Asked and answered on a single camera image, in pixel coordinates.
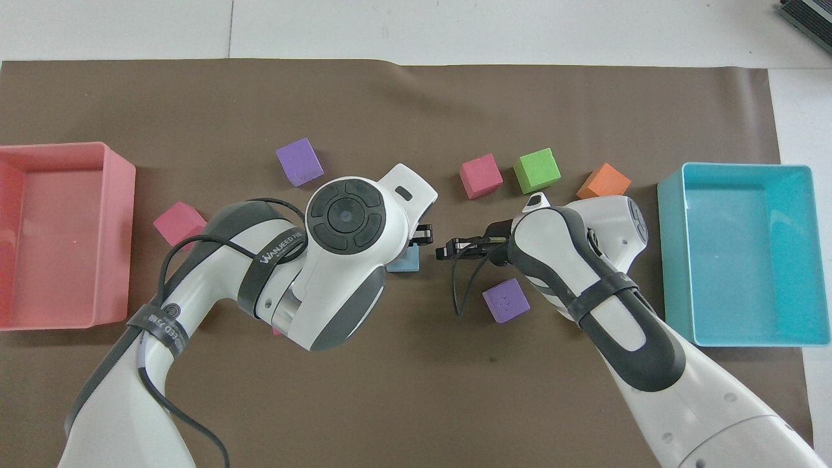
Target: circular button pad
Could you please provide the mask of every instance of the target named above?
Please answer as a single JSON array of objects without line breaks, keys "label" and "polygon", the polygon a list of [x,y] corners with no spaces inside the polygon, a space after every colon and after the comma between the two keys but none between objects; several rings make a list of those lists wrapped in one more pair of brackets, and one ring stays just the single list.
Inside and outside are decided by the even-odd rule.
[{"label": "circular button pad", "polygon": [[326,251],[352,255],[370,248],[384,230],[381,192],[361,179],[331,182],[310,204],[310,235]]}]

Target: purple cube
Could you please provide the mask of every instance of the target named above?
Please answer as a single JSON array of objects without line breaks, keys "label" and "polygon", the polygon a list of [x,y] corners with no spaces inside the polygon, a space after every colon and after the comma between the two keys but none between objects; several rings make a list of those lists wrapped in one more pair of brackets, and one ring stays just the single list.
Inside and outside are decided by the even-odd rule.
[{"label": "purple cube", "polygon": [[497,323],[510,321],[531,308],[516,278],[485,291],[483,297]]},{"label": "purple cube", "polygon": [[289,182],[295,187],[324,175],[309,138],[301,138],[277,150],[277,158]]}]

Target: plastic bin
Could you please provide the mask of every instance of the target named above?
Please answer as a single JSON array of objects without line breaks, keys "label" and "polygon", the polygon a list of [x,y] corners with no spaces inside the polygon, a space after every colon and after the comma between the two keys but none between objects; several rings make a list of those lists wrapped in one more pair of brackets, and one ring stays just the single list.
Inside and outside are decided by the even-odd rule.
[{"label": "plastic bin", "polygon": [[829,344],[808,167],[688,162],[658,196],[668,325],[700,346]]},{"label": "plastic bin", "polygon": [[0,331],[125,319],[135,182],[104,143],[0,147]]}]

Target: orange cube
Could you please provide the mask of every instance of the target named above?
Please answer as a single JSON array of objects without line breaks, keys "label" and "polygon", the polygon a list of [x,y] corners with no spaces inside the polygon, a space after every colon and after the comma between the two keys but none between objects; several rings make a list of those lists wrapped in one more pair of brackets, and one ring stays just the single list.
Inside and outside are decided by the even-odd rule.
[{"label": "orange cube", "polygon": [[623,195],[630,186],[630,179],[621,174],[615,167],[605,162],[577,191],[578,198],[603,197],[605,195]]}]

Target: black ribbed object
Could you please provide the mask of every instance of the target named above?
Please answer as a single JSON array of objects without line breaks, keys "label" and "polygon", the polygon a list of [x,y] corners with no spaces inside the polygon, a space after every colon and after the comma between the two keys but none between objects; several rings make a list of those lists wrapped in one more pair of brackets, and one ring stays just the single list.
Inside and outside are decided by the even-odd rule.
[{"label": "black ribbed object", "polygon": [[832,53],[832,1],[782,0],[780,15]]}]

